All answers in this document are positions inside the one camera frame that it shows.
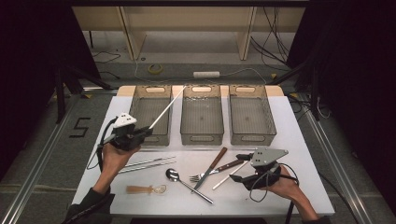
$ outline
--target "gray floor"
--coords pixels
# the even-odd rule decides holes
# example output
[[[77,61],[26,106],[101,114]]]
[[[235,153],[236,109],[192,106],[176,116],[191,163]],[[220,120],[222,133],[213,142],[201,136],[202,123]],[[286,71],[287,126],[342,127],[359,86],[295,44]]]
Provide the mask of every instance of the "gray floor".
[[[265,34],[254,34],[258,40],[264,40]],[[283,34],[282,39],[287,47],[293,39],[293,34]],[[254,49],[249,49],[246,61],[240,61],[237,46],[233,34],[230,33],[150,33],[147,36],[142,53],[137,62],[129,59],[125,48],[125,41],[121,33],[93,32],[92,54],[106,51],[117,53],[119,58],[109,63],[115,55],[101,53],[94,57],[101,72],[111,72],[119,76],[116,79],[109,73],[102,73],[103,81],[113,85],[136,85],[147,83],[183,84],[185,82],[207,82],[192,78],[194,71],[220,71],[221,74],[230,74],[241,69],[247,69],[235,75],[211,79],[216,83],[258,83],[271,81],[271,75],[282,76],[285,71],[263,65],[261,55]],[[268,49],[276,53],[277,47],[272,40]],[[274,60],[266,60],[268,64],[281,67]],[[150,64],[160,63],[163,72],[155,77],[148,73]],[[95,87],[90,82],[82,80],[87,88]],[[293,79],[281,84],[284,92],[293,91]],[[84,97],[70,96],[66,99],[68,106],[76,103],[62,129],[56,146],[49,155],[35,189],[28,198],[17,223],[61,223],[68,205],[72,202],[79,180],[89,160],[93,144],[102,125],[108,104],[113,93],[92,91]],[[297,104],[291,104],[295,111],[299,110]],[[312,122],[309,120],[309,112],[296,113],[304,139],[310,150],[311,156],[320,173],[325,175],[338,189],[340,184],[328,157],[324,153],[322,144],[317,138]],[[40,157],[43,148],[46,147],[51,132],[56,128],[57,116],[56,99],[51,99],[46,112],[29,138],[26,149],[21,151],[14,161],[7,175],[0,185],[0,216],[3,217],[21,185],[25,183],[35,161]],[[84,119],[79,126],[88,127],[88,131],[82,138],[71,138],[70,135],[82,134],[82,130],[75,130],[74,126],[78,118]],[[370,177],[361,166],[359,159],[355,158],[352,150],[345,139],[343,132],[335,118],[321,118],[319,124],[323,127],[331,145],[358,196],[363,202],[364,208],[372,223],[396,223],[395,216],[391,213],[381,194],[376,189]],[[329,194],[335,209],[331,217],[332,223],[354,223],[353,216],[343,203],[335,190],[323,180],[323,184]],[[283,223],[283,217],[267,217],[268,223]],[[129,223],[128,217],[114,217],[113,223]],[[298,217],[294,217],[291,223],[301,223]]]

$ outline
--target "floor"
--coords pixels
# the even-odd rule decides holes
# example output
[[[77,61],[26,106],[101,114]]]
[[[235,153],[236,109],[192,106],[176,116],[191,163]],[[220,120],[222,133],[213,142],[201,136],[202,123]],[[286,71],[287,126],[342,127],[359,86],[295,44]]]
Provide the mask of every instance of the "floor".
[[[90,43],[88,32],[84,32]],[[253,34],[263,43],[267,34]],[[293,34],[282,34],[287,49]],[[137,61],[131,61],[126,49],[123,33],[92,32],[92,56],[97,62],[104,82],[113,86],[140,83],[184,83],[192,80],[194,71],[220,71],[229,75],[220,79],[192,80],[201,82],[270,82],[275,76],[282,76],[286,69],[279,61],[264,58],[252,45],[246,61],[239,60],[234,35],[231,33],[149,33]],[[269,39],[266,48],[281,57],[274,38]],[[161,64],[163,72],[155,77],[147,72],[151,64]],[[295,78],[280,86],[285,93],[293,92]],[[81,80],[87,90],[97,89],[88,81]],[[8,208],[19,205],[16,222],[13,223],[60,223],[67,207],[73,200],[80,177],[86,166],[93,143],[97,137],[108,103],[115,92],[87,91],[83,96],[66,94],[67,111],[64,125],[55,124],[57,119],[56,98],[38,122],[36,131],[29,137],[26,149],[20,153],[0,183],[0,217],[6,216]],[[306,100],[307,94],[296,95]],[[354,216],[360,223],[396,223],[381,194],[371,182],[359,158],[354,157],[342,130],[332,117],[330,108],[322,101],[321,119],[314,121],[308,107],[290,100],[304,140],[318,171],[324,176],[323,185],[335,209],[332,223],[354,223]],[[76,130],[89,127],[83,137]],[[347,204],[332,187],[342,191]],[[21,196],[23,189],[28,192]],[[282,223],[283,217],[266,217],[267,223]],[[113,223],[129,223],[128,217],[114,217]],[[293,217],[291,223],[301,223]]]

